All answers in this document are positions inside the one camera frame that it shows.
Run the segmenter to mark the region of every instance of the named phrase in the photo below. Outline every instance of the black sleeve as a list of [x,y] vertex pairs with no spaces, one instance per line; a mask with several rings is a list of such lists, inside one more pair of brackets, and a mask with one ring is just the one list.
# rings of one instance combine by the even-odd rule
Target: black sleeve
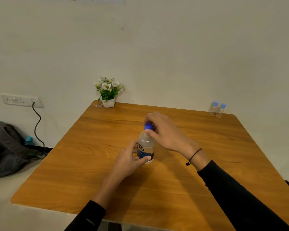
[[105,212],[102,206],[90,200],[64,231],[96,231]]
[[289,225],[212,160],[198,174],[237,231],[289,230]]

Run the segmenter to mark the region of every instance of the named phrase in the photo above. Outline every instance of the black bracelet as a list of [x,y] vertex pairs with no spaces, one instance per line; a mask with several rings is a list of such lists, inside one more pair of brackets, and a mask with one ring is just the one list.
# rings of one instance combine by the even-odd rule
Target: black bracelet
[[193,156],[189,159],[189,161],[185,164],[186,166],[189,166],[189,165],[191,164],[191,163],[190,163],[190,160],[194,157],[194,155],[193,155]]

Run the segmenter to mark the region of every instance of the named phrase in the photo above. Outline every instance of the backpack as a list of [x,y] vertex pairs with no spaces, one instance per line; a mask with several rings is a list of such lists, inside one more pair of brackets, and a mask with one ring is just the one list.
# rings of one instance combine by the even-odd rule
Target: backpack
[[14,126],[0,122],[0,177],[16,173],[26,164],[45,157],[38,150],[25,147],[24,142]]

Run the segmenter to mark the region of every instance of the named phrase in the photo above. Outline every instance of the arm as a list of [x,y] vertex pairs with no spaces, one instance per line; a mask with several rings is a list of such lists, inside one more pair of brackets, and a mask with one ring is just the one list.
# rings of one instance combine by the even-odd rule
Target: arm
[[[155,132],[147,129],[147,134],[161,146],[181,153],[186,159],[189,160],[200,149],[167,116],[150,113],[144,124],[147,122],[153,122],[156,126]],[[203,151],[199,151],[191,163],[236,230],[289,230],[280,217],[218,167]]]
[[138,160],[138,157],[133,157],[133,152],[136,141],[133,140],[128,147],[123,148],[116,158],[116,162],[104,179],[100,190],[97,192],[93,200],[90,200],[87,205],[80,211],[75,219],[69,224],[65,231],[96,231],[99,227],[102,218],[105,215],[112,194],[119,186],[121,181],[134,173],[139,167],[148,162],[151,157],[144,157]]

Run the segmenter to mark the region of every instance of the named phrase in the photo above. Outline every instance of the power cord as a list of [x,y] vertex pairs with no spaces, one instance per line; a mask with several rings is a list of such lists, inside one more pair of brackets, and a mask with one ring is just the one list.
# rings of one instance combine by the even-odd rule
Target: power cord
[[32,108],[33,108],[33,111],[40,117],[38,123],[35,125],[35,128],[34,128],[34,135],[35,137],[43,144],[43,150],[44,150],[44,154],[43,156],[46,156],[46,148],[45,148],[45,143],[39,139],[39,137],[36,135],[36,127],[38,126],[38,124],[40,123],[40,121],[42,120],[42,117],[38,114],[38,112],[35,111],[34,109],[34,104],[35,102],[32,103]]

